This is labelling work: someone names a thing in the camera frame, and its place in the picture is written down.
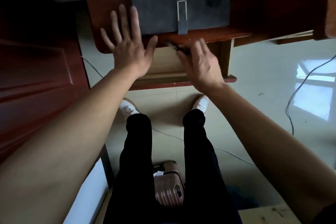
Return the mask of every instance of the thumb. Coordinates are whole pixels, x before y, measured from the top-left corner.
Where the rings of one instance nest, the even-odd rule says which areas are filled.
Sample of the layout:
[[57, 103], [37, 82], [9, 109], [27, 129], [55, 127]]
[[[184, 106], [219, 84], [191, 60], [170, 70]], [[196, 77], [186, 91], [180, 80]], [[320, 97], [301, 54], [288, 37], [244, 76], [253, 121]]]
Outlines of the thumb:
[[148, 42], [146, 52], [145, 52], [145, 56], [149, 56], [151, 58], [154, 56], [154, 51], [155, 51], [155, 47], [156, 47], [157, 43], [158, 43], [158, 36], [155, 35]]
[[176, 55], [178, 56], [179, 60], [181, 61], [185, 71], [187, 74], [191, 74], [193, 72], [193, 65], [191, 59], [187, 57], [183, 52], [177, 51]]

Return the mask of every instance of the suitcase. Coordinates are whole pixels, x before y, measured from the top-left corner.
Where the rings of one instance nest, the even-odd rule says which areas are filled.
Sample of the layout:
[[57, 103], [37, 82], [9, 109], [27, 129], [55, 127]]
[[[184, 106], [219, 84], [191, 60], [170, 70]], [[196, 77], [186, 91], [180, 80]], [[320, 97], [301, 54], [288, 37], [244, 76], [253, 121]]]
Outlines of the suitcase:
[[153, 167], [155, 197], [165, 207], [180, 207], [184, 199], [184, 184], [175, 161]]

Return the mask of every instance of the thin wire on floor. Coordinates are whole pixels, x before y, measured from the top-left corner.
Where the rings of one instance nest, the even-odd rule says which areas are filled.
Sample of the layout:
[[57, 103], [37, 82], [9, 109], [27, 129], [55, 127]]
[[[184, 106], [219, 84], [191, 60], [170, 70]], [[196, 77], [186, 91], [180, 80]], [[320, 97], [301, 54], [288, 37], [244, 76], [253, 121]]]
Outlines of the thin wire on floor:
[[294, 93], [292, 94], [292, 96], [290, 97], [288, 104], [286, 106], [285, 109], [285, 113], [289, 119], [289, 121], [291, 122], [291, 127], [292, 127], [292, 135], [294, 136], [294, 125], [293, 125], [293, 121], [291, 116], [289, 115], [289, 105], [291, 104], [293, 98], [295, 97], [296, 93], [299, 91], [299, 89], [305, 84], [305, 82], [307, 81], [308, 77], [318, 68], [328, 64], [329, 62], [331, 62], [334, 58], [336, 58], [336, 55], [334, 57], [332, 57], [330, 60], [328, 60], [327, 62], [323, 63], [322, 65], [317, 66], [316, 68], [314, 68], [312, 71], [310, 71], [307, 76], [305, 77], [304, 81], [300, 84], [300, 86], [298, 86], [298, 88], [294, 91]]
[[[103, 76], [103, 75], [102, 75], [102, 74], [101, 74], [101, 73], [94, 67], [94, 65], [92, 65], [86, 58], [84, 58], [83, 56], [81, 56], [81, 57], [82, 57], [87, 63], [89, 63], [89, 64], [92, 66], [92, 68], [93, 68], [94, 70], [96, 70], [96, 72], [99, 73], [99, 75], [100, 75], [102, 78], [104, 77], [104, 76]], [[166, 135], [166, 136], [170, 136], [170, 137], [176, 138], [176, 139], [178, 139], [178, 140], [184, 142], [184, 140], [181, 139], [181, 138], [179, 138], [179, 137], [176, 137], [176, 136], [172, 136], [172, 135], [163, 133], [163, 132], [158, 131], [158, 130], [156, 130], [156, 129], [154, 129], [154, 128], [152, 128], [152, 129], [153, 129], [154, 131], [158, 132], [158, 133], [161, 133], [161, 134], [163, 134], [163, 135]], [[222, 150], [222, 149], [219, 149], [219, 148], [214, 148], [214, 149], [215, 149], [215, 150], [220, 150], [220, 151], [226, 152], [226, 153], [232, 155], [233, 157], [235, 157], [235, 158], [237, 158], [237, 159], [240, 159], [240, 160], [243, 161], [243, 162], [246, 162], [246, 163], [248, 163], [248, 164], [250, 164], [250, 165], [255, 166], [255, 164], [253, 164], [253, 163], [251, 163], [251, 162], [248, 162], [248, 161], [246, 161], [246, 160], [244, 160], [244, 159], [242, 159], [242, 158], [240, 158], [240, 157], [234, 155], [233, 153], [231, 153], [231, 152], [229, 152], [229, 151]]]

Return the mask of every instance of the white shoe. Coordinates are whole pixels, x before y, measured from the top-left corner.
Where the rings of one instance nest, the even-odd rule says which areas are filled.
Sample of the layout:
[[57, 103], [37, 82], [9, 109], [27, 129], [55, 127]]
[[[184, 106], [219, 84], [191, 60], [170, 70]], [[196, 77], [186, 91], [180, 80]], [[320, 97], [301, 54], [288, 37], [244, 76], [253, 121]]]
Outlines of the white shoe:
[[123, 101], [121, 101], [121, 104], [119, 106], [120, 111], [122, 112], [122, 114], [124, 115], [125, 119], [127, 120], [127, 118], [133, 114], [137, 114], [140, 113], [136, 106], [130, 102], [130, 100], [124, 98]]
[[205, 111], [208, 108], [208, 104], [209, 104], [209, 98], [206, 95], [201, 95], [200, 98], [196, 100], [194, 106], [192, 107], [192, 110], [199, 109], [203, 113], [205, 113]]

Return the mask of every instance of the leg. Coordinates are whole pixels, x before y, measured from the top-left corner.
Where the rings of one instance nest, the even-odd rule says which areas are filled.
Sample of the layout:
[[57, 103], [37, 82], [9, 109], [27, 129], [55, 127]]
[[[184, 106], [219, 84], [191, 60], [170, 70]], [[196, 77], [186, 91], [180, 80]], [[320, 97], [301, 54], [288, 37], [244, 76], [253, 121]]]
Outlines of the leg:
[[151, 214], [161, 206], [155, 199], [151, 121], [146, 115], [137, 113], [128, 117], [126, 129], [128, 134], [120, 155], [120, 170], [104, 224], [150, 220]]
[[222, 178], [216, 153], [206, 136], [205, 116], [201, 110], [193, 109], [183, 118], [186, 177], [183, 206], [194, 213], [188, 216], [198, 220], [241, 224]]

